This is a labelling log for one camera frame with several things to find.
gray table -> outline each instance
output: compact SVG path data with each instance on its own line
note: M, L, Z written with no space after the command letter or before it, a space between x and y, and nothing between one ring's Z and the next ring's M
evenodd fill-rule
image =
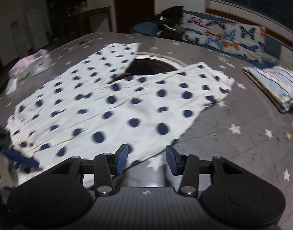
M66 51L68 47L86 39L91 41ZM236 85L233 87L225 99L225 107L215 105L202 112L175 148L180 153L196 154L204 160L211 160L214 155L222 155L277 186L285 195L287 203L279 226L284 230L293 230L293 114L281 114L267 96L242 73L241 67L251 65L234 57L171 40L131 34L92 33L52 51L53 64L49 70L19 81L15 92L0 99L0 126L6 125L7 119L19 102L43 84L106 44L114 42L140 42L141 52L170 56L186 64L203 61L244 85L246 90ZM222 59L219 60L219 57L225 58L224 61L235 67L228 66ZM226 69L221 69L219 65L224 65ZM232 123L241 127L241 134L232 134L229 130ZM272 131L273 138L268 138L265 129ZM286 137L286 132L291 133L292 140ZM161 166L158 172L154 172L152 167L147 167L148 162L131 168L126 174L123 186L163 186L167 178L178 188L181 177L172 176L169 170L166 172L167 176L164 176L165 165ZM283 179L286 169L290 174L289 181ZM209 185L209 176L202 175L200 190Z

folded striped cloth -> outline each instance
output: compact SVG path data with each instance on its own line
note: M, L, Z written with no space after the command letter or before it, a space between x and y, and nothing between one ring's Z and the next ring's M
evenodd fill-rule
M280 112L287 112L293 106L292 71L275 66L266 69L243 67L243 72L268 95Z

white appliance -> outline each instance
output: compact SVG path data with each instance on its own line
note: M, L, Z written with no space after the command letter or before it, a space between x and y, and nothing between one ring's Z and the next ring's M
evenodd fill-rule
M26 12L28 25L32 35L33 46L35 50L39 50L46 46L49 42L46 36L46 29L43 23L43 17L39 7L35 7Z

polka dot cloth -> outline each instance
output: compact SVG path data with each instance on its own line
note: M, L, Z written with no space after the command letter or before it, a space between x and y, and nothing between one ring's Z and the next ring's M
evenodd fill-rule
M138 44L108 45L17 105L7 125L15 149L33 156L43 170L74 155L94 159L100 153L114 153L122 144L130 146L128 164L143 161L179 139L202 110L231 91L234 80L202 62L108 84L110 71L120 74L123 61L128 59L125 66L130 65L137 49ZM62 91L55 93L56 88ZM92 175L85 176L85 185L92 181Z

door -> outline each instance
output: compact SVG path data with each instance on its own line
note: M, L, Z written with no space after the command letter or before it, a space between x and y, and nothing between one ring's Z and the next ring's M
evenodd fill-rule
M118 32L130 33L133 26L154 15L154 0L115 0L115 13Z

